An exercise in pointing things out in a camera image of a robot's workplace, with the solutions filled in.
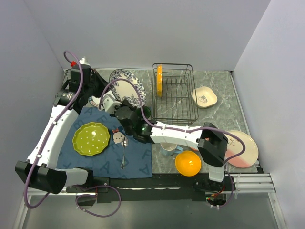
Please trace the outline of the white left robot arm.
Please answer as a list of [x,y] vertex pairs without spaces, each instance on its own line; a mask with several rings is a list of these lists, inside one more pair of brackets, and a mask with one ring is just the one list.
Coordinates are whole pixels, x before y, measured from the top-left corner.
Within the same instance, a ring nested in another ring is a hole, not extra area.
[[101,96],[107,82],[89,65],[70,69],[70,78],[56,94],[48,124],[27,160],[18,161],[15,171],[27,187],[58,194],[64,187],[78,186],[88,192],[94,188],[91,169],[58,169],[57,161],[74,122],[89,97]]

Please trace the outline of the orange polka dot plate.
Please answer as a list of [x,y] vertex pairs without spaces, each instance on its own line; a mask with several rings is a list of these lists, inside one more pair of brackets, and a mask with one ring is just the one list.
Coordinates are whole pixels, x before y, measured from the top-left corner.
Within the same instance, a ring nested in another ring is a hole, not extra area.
[[157,65],[157,96],[162,97],[163,90],[163,66]]

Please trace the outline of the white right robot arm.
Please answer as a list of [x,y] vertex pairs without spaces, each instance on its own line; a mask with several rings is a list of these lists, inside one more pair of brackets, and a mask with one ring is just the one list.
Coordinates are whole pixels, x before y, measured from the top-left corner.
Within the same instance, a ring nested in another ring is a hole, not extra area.
[[198,149],[203,161],[208,165],[209,187],[219,190],[225,185],[224,156],[227,151],[228,132],[211,123],[190,127],[149,121],[145,115],[138,115],[136,107],[128,102],[111,102],[110,105],[104,102],[103,106],[106,112],[117,118],[126,135],[141,143],[169,143]]

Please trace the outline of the teal rim white plate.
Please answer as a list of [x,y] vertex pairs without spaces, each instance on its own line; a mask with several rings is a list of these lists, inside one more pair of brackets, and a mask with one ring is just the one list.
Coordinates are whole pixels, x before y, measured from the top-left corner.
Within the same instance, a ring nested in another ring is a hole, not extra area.
[[100,97],[95,97],[95,96],[91,96],[89,99],[88,99],[89,103],[91,105],[93,105],[94,107],[97,107],[99,110],[103,110],[103,107],[101,106],[99,108],[99,103],[100,103]]

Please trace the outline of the blue floral plate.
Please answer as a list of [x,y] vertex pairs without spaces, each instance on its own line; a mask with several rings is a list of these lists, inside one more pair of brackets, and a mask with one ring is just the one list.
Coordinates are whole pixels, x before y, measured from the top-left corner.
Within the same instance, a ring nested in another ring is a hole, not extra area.
[[136,91],[139,93],[141,98],[142,106],[146,102],[146,91],[142,82],[130,71],[124,69],[116,69],[111,72],[109,76],[109,82],[112,82],[115,79],[125,79],[126,81],[116,81],[111,86],[111,91],[114,96],[120,100],[127,100],[130,105],[140,108],[139,96]]

